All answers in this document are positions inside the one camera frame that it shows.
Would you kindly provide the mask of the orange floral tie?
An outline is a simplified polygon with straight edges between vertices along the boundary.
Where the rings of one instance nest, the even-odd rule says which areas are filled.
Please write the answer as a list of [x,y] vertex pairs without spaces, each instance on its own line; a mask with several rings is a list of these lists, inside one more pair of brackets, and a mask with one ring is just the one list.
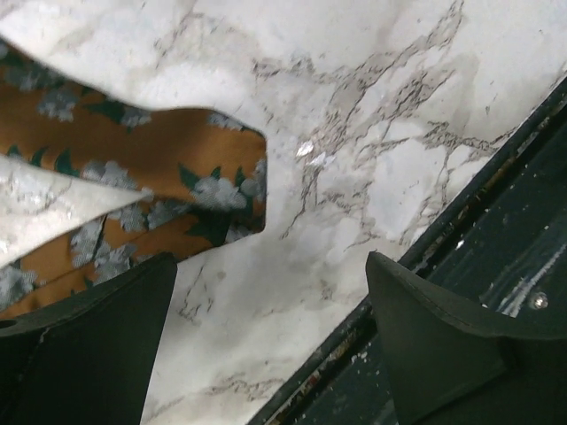
[[149,257],[185,260],[265,226],[266,140],[217,112],[148,112],[1,47],[1,152],[146,197],[44,243],[1,271],[11,319],[106,282]]

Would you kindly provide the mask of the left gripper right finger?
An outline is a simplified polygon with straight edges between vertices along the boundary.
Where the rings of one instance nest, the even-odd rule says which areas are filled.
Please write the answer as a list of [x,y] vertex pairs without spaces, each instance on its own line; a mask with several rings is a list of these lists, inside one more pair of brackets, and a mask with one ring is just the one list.
[[371,252],[366,276],[400,424],[564,424],[566,328],[491,311]]

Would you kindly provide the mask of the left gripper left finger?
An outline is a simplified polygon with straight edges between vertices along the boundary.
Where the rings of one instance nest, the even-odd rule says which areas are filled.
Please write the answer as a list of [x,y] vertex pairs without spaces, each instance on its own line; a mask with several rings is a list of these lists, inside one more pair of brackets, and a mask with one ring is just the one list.
[[175,284],[167,253],[1,322],[1,422],[140,422]]

